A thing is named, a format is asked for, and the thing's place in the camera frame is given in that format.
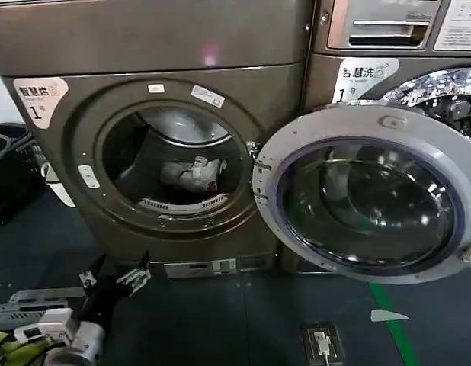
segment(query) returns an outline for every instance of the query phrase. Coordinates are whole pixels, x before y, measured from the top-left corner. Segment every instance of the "floor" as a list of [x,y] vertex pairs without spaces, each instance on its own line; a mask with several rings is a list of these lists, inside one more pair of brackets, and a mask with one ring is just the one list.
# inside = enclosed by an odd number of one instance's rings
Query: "floor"
[[[0,303],[24,288],[77,286],[99,254],[77,212],[48,191],[0,228]],[[117,307],[102,365],[303,366],[300,327],[316,321],[335,324],[346,366],[471,364],[471,270],[381,289],[409,320],[372,323],[369,285],[337,276],[153,278]]]

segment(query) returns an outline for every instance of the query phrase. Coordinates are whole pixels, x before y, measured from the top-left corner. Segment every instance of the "green floor tape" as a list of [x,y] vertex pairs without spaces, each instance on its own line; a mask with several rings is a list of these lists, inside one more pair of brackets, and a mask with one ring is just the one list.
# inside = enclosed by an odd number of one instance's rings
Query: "green floor tape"
[[[391,303],[388,297],[383,292],[383,287],[380,284],[369,284],[371,293],[374,296],[374,300],[380,309],[393,311]],[[405,366],[419,366],[417,356],[413,351],[413,347],[406,337],[405,330],[403,330],[400,320],[390,320],[386,322],[389,332],[393,338],[393,341],[402,356],[403,363]]]

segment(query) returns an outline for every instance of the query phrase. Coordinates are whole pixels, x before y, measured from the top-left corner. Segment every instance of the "white sticker on floor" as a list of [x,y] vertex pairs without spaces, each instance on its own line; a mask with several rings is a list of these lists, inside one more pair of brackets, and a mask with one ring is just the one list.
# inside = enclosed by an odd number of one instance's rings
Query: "white sticker on floor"
[[222,95],[218,95],[213,91],[205,89],[199,85],[195,85],[191,90],[191,95],[208,104],[215,105],[217,108],[221,108],[223,102],[226,100]]
[[371,321],[372,322],[388,322],[390,320],[407,320],[410,319],[406,315],[400,313],[394,313],[384,309],[371,310]]
[[359,99],[367,91],[393,75],[400,62],[393,58],[349,57],[342,61],[332,103]]
[[434,48],[471,51],[471,0],[451,0]]
[[47,129],[51,117],[65,94],[68,84],[61,78],[21,78],[14,87],[31,120],[41,129]]
[[165,86],[163,84],[148,84],[147,90],[149,93],[164,93]]
[[88,188],[100,188],[100,183],[98,183],[97,177],[95,177],[93,169],[90,165],[80,165],[78,167],[78,171],[80,172],[80,175],[82,176],[83,181],[85,181],[85,184]]

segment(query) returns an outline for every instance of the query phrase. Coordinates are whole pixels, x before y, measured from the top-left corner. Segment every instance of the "laundry basket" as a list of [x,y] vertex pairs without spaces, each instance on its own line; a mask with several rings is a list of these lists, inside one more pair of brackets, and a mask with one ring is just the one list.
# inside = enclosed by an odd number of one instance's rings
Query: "laundry basket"
[[23,124],[0,124],[0,225],[44,191],[30,132]]

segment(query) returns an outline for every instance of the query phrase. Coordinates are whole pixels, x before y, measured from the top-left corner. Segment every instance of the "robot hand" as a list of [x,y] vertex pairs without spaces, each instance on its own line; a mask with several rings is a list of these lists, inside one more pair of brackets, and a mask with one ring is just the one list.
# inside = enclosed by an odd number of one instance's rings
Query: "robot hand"
[[44,339],[50,344],[27,366],[42,358],[45,366],[91,366],[98,363],[118,301],[134,295],[151,278],[148,252],[137,268],[121,277],[99,276],[104,262],[105,256],[102,256],[88,271],[79,275],[87,300],[76,319],[71,309],[52,309],[46,311],[39,323],[14,331],[14,338],[22,344]]

